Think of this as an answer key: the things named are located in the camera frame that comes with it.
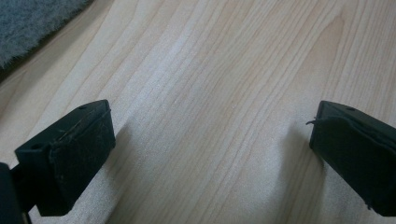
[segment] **wooden surface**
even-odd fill
[[[395,223],[304,125],[330,100],[396,126],[395,60],[393,0],[96,0],[0,84],[1,161],[108,99],[116,148],[73,211],[34,223]]]

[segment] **black object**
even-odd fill
[[[384,217],[396,216],[396,129],[347,105],[322,101],[310,147]]]
[[[50,125],[15,150],[20,164],[11,172],[0,163],[0,223],[26,222],[34,205],[43,217],[67,214],[115,144],[107,100]]]

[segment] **screw hole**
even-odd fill
[[[37,143],[37,144],[32,145],[32,149],[39,149],[39,148],[42,148],[43,146],[44,146],[43,144]]]

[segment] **fuzzy gray cloth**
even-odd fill
[[[0,0],[0,67],[36,47],[87,5],[87,0]]]

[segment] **wooden table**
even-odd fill
[[[330,100],[396,126],[395,60],[393,0],[96,0],[0,84],[1,161],[108,99],[116,148],[67,216],[34,223],[395,223],[305,125]]]

